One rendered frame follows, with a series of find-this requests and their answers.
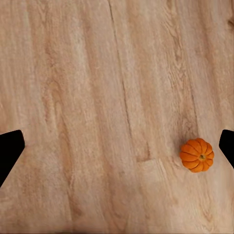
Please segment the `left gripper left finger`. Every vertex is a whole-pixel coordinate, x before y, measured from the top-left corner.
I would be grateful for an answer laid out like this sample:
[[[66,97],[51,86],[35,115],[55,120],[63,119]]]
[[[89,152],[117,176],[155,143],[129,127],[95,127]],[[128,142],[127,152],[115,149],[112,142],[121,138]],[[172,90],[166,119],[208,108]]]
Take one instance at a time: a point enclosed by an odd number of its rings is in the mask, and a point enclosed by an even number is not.
[[[0,135],[0,187],[25,148],[22,131]]]

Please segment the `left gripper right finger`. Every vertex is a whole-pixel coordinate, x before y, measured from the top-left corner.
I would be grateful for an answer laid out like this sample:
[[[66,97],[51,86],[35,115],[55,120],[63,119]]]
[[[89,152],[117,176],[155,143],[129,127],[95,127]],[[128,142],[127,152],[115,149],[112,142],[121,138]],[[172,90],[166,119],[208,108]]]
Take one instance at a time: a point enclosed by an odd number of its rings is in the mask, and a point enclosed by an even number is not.
[[[219,147],[227,160],[234,167],[234,131],[223,130],[220,137]]]

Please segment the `pumpkin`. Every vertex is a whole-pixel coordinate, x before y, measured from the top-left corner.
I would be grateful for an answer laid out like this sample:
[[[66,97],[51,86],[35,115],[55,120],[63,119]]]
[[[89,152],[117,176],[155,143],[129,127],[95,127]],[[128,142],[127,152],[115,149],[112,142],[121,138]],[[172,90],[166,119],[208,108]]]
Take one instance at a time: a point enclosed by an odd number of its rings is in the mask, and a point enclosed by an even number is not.
[[[179,154],[184,167],[193,173],[204,172],[213,164],[212,146],[202,138],[190,139],[181,147]]]

